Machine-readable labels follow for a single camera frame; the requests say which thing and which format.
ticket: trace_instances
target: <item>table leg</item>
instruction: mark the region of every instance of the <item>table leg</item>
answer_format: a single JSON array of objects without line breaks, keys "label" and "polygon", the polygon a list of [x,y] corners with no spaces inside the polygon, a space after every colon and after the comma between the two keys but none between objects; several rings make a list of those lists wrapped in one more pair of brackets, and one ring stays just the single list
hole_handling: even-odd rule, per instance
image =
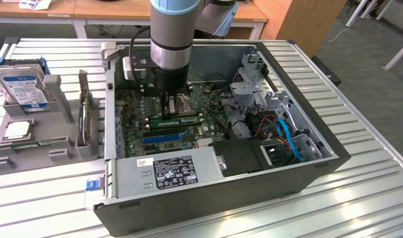
[{"label": "table leg", "polygon": [[250,33],[250,40],[258,40],[261,38],[261,33],[264,30],[264,22],[256,23],[253,29],[252,29],[252,33]]},{"label": "table leg", "polygon": [[372,0],[372,1],[371,1],[369,5],[368,5],[368,7],[367,7],[367,9],[365,9],[365,11],[363,12],[363,14],[361,14],[361,16],[360,16],[361,19],[365,19],[365,18],[367,18],[368,13],[369,13],[371,10],[376,7],[376,1],[377,1],[377,0]]},{"label": "table leg", "polygon": [[394,0],[390,0],[390,1],[388,1],[388,3],[387,3],[387,5],[386,5],[386,7],[383,8],[383,10],[382,10],[379,16],[376,17],[377,20],[382,19],[382,17],[383,17],[383,15],[384,15],[384,13],[386,13],[386,11],[387,11],[390,5],[392,4],[392,2],[394,2]]},{"label": "table leg", "polygon": [[396,54],[396,56],[392,58],[392,60],[388,62],[388,64],[384,66],[384,69],[391,70],[402,57],[403,57],[403,48]]},{"label": "table leg", "polygon": [[72,25],[75,28],[77,38],[87,39],[87,32],[85,31],[86,20],[85,19],[72,19],[71,22],[72,22]]},{"label": "table leg", "polygon": [[105,32],[105,25],[97,25],[98,26],[98,34],[99,35],[106,35],[106,32]]},{"label": "table leg", "polygon": [[365,6],[367,2],[368,2],[368,0],[361,0],[360,4],[359,4],[359,6],[357,6],[357,8],[356,8],[356,10],[353,12],[353,15],[351,16],[351,18],[349,18],[349,20],[348,20],[348,22],[345,24],[347,27],[351,27],[353,25],[355,20],[357,18],[357,15],[359,15],[363,7]]}]

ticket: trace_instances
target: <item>power supply label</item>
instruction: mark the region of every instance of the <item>power supply label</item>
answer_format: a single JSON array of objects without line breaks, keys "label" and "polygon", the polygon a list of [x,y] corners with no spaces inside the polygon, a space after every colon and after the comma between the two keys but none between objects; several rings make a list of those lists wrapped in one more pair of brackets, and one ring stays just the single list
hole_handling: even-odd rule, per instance
[{"label": "power supply label", "polygon": [[184,156],[153,162],[158,189],[184,186],[198,182],[193,159]]},{"label": "power supply label", "polygon": [[47,106],[42,86],[36,83],[34,76],[4,77],[3,80],[8,86],[7,89],[23,107],[39,108]]}]

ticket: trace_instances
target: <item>hard drive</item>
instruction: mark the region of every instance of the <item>hard drive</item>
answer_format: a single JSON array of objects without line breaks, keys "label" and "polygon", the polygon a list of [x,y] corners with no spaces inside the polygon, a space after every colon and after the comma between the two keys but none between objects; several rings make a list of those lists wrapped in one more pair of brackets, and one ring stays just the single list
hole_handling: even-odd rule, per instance
[{"label": "hard drive", "polygon": [[50,74],[46,61],[6,60],[0,64],[0,92],[7,104],[19,104],[26,112],[43,111],[54,97],[43,87]]}]

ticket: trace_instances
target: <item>slotted metal surface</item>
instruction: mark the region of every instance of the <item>slotted metal surface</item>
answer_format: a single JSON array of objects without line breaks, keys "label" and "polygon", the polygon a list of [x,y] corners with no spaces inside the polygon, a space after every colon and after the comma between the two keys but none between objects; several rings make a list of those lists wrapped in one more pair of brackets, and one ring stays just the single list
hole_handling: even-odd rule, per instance
[{"label": "slotted metal surface", "polygon": [[[102,41],[22,39],[11,58],[43,55],[51,72],[62,76],[68,99],[78,98],[77,73],[86,69],[93,95],[103,103]],[[300,194],[129,237],[403,237],[402,156],[297,46],[287,41],[264,43],[352,154],[351,160]],[[0,176],[0,237],[109,237],[93,211],[83,207],[85,182],[103,169],[103,160],[97,160]]]}]

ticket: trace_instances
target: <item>gray floor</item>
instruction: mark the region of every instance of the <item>gray floor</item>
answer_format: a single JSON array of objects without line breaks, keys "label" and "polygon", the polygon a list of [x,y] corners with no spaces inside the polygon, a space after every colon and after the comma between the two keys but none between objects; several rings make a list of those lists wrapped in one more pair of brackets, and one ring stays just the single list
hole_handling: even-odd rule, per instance
[{"label": "gray floor", "polygon": [[[349,15],[344,12],[317,57],[343,80],[341,91],[403,154],[403,59],[390,72],[382,68],[402,49],[403,36],[398,33],[398,37],[394,36],[388,32],[392,29],[376,20],[359,19],[355,26],[329,43],[328,40],[345,29]],[[119,29],[119,26],[113,26],[106,29],[111,34],[101,36],[99,30],[87,26],[89,38],[109,38]],[[137,30],[126,26],[117,38],[130,38]],[[75,33],[68,25],[0,24],[0,47],[7,36],[75,38]]]}]

